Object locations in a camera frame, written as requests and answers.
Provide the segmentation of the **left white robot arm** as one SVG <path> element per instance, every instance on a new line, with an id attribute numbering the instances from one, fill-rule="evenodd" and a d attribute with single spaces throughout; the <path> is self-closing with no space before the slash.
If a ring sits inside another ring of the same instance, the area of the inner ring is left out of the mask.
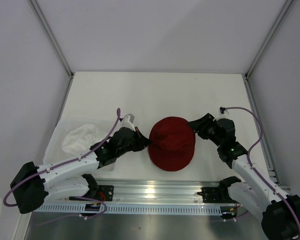
<path id="1" fill-rule="evenodd" d="M 144 150 L 150 142 L 138 128 L 121 127 L 76 157 L 40 166 L 27 162 L 10 183 L 15 206 L 27 214 L 63 198 L 93 200 L 99 185 L 91 172 L 114 164 L 128 152 Z"/>

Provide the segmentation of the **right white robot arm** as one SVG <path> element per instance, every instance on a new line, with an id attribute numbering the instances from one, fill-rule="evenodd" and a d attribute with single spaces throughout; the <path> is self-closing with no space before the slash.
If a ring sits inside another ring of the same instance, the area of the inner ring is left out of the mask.
<path id="1" fill-rule="evenodd" d="M 236 139 L 235 123 L 208 113 L 189 126 L 203 140 L 212 141 L 219 158 L 239 175 L 219 182 L 220 200 L 243 205 L 269 240 L 300 240 L 300 197 L 288 194 L 252 161 L 251 151 Z"/>

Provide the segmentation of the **dark red bucket hat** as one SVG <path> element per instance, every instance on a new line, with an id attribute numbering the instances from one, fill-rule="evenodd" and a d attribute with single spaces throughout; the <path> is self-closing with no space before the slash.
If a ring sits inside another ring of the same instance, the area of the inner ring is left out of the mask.
<path id="1" fill-rule="evenodd" d="M 180 171 L 194 157 L 196 136 L 184 118 L 169 116 L 161 119 L 152 127 L 149 140 L 149 158 L 163 171 Z"/>

